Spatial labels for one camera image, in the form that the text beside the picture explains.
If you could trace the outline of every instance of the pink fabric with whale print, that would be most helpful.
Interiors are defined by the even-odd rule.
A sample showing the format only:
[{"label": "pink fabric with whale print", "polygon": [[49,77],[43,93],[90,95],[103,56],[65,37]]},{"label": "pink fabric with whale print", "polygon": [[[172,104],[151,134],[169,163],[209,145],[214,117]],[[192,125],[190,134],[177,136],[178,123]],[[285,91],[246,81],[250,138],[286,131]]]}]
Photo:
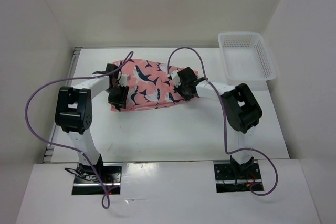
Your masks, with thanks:
[{"label": "pink fabric with whale print", "polygon": [[[113,62],[117,66],[122,61]],[[170,72],[183,68],[170,66]],[[148,60],[131,59],[122,69],[122,74],[130,76],[127,83],[129,92],[126,108],[120,111],[150,110],[174,106],[185,100],[174,91],[174,83],[167,74],[167,64]]]}]

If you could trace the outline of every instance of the white table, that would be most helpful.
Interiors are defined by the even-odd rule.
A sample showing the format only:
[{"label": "white table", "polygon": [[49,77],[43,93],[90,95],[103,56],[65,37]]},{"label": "white table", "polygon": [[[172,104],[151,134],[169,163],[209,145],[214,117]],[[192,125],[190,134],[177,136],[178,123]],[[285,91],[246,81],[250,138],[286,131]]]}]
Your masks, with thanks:
[{"label": "white table", "polygon": [[[94,71],[104,70],[107,63],[124,59],[130,50],[134,51],[134,59],[167,62],[174,48],[82,49],[74,66],[74,76],[91,76]],[[226,82],[219,48],[196,50],[202,56],[209,79]],[[197,56],[186,49],[177,52],[171,64],[189,66],[201,73]],[[265,152],[270,158],[289,158],[266,83],[253,84],[250,88],[263,110],[256,127],[254,148]],[[218,102],[195,99],[165,109],[120,113],[110,111],[107,96],[103,92],[93,99],[93,122],[90,128],[96,148],[105,162],[228,159],[223,150],[223,116]],[[235,148],[236,144],[233,132],[229,127],[229,150]],[[57,143],[72,145],[59,127],[52,139]],[[78,156],[74,151],[55,147],[52,163],[77,161]]]},{"label": "white table", "polygon": [[[121,194],[111,196],[108,210],[101,207],[101,195],[71,195],[73,175],[64,167],[75,168],[75,164],[37,164],[16,224],[320,223],[299,161],[274,163],[279,184],[264,197],[216,193],[210,161],[124,163]],[[259,168],[269,190],[274,171],[266,160],[259,161]]]}]

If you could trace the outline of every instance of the plastic basket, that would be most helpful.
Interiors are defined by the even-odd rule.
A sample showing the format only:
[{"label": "plastic basket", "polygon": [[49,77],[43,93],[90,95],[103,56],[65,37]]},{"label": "plastic basket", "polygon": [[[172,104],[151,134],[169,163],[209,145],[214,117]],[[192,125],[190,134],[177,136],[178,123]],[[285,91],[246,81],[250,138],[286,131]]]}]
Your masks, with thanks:
[{"label": "plastic basket", "polygon": [[261,34],[220,33],[218,42],[229,80],[266,81],[277,76]]}]

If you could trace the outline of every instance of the pink cloth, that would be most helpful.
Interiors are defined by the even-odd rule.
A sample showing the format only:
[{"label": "pink cloth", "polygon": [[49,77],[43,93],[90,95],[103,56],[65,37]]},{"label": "pink cloth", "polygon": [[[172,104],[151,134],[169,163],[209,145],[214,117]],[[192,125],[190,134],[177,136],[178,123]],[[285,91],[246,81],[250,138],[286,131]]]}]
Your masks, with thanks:
[{"label": "pink cloth", "polygon": [[[117,66],[122,61],[113,62]],[[183,68],[170,66],[170,72]],[[174,106],[185,100],[174,91],[174,83],[167,75],[167,64],[148,60],[131,59],[122,69],[122,74],[128,74],[130,79],[126,100],[126,109],[121,111],[150,110]]]}]

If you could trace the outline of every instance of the cloth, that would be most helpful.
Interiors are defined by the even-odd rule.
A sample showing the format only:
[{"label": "cloth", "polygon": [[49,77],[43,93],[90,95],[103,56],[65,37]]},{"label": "cloth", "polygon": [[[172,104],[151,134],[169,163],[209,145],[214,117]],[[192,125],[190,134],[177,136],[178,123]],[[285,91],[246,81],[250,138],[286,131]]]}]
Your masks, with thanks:
[{"label": "cloth", "polygon": [[[116,61],[113,64],[120,66],[123,61]],[[170,73],[183,68],[170,66]],[[128,86],[126,108],[120,111],[138,111],[166,108],[186,102],[177,92],[174,91],[174,82],[167,74],[167,64],[141,59],[131,59],[122,69],[122,75],[129,75],[122,78]]]}]

